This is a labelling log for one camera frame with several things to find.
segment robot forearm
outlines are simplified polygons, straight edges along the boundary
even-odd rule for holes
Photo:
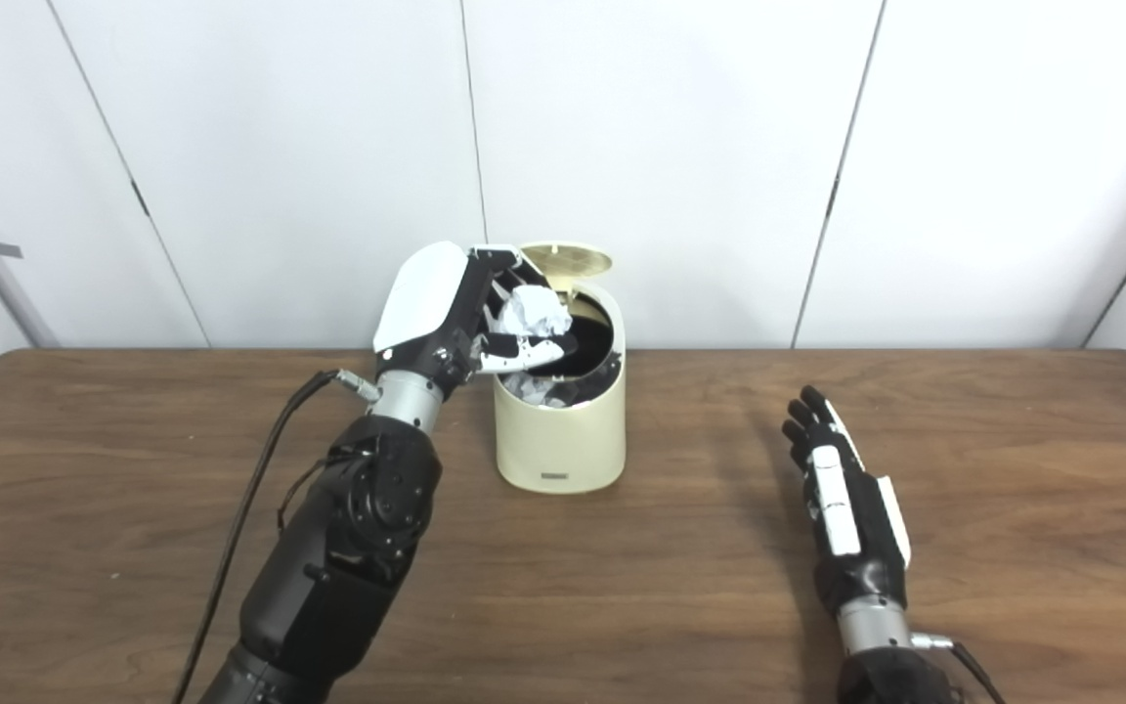
[[[242,601],[241,638],[204,704],[259,695],[321,703],[370,647],[411,569],[441,472],[426,435],[437,416],[428,389],[384,375],[381,400],[332,444]],[[410,422],[395,416],[402,410]]]

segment metal cylinder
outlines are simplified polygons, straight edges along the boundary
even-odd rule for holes
[[[394,369],[376,377],[376,386],[381,398],[367,407],[367,415],[388,416],[426,434],[434,430],[441,401],[446,400],[437,384],[423,375]]]
[[[858,597],[837,612],[846,656],[873,648],[911,648],[906,613],[890,598]]]

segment crumpled paper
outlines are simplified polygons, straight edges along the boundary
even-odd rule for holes
[[[492,332],[552,337],[566,333],[572,313],[560,303],[558,294],[544,285],[518,285],[498,313]]]
[[[519,398],[525,404],[545,406],[548,409],[564,409],[566,402],[560,398],[545,398],[546,393],[554,390],[557,381],[553,378],[537,378],[527,373],[506,374],[501,377],[501,384],[507,387],[510,395]]]

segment white paper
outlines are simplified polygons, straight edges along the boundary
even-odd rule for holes
[[[572,315],[558,294],[544,285],[518,285],[498,313],[492,332],[553,337],[572,327]]]

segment cable connector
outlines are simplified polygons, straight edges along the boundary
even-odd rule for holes
[[[915,650],[951,650],[953,641],[935,633],[911,633],[911,648]]]
[[[359,398],[363,398],[368,404],[375,404],[376,401],[381,401],[381,389],[376,387],[376,384],[370,381],[352,373],[350,369],[338,369],[337,381],[341,386],[358,393]]]

